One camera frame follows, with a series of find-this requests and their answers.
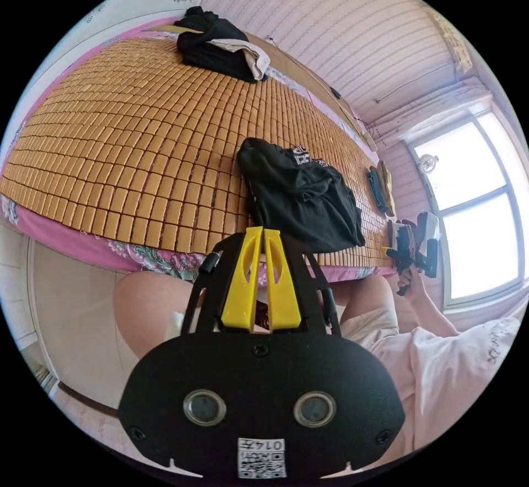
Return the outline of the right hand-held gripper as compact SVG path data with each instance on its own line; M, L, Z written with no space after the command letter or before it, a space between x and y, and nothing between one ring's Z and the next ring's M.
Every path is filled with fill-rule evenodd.
M391 246L382 247L381 250L392 259L398 275L409 271L411 265L415 265L419 273L422 273L412 226L390 221L390 237Z

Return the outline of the person's right hand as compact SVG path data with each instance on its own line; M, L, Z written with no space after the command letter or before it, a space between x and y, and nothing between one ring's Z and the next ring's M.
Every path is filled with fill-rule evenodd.
M427 296L421 273L415 265L411 265L399 275L397 294L410 304L420 302Z

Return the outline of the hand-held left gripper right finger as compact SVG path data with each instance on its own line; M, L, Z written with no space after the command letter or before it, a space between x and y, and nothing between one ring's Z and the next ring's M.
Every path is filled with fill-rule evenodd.
M267 270L267 305L269 330L297 329L301 324L298 300L280 232L264 230Z

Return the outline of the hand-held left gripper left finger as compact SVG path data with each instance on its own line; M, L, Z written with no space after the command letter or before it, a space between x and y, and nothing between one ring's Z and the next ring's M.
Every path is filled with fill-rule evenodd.
M226 328L254 327L262 233L263 227L248 227L242 238L221 314Z

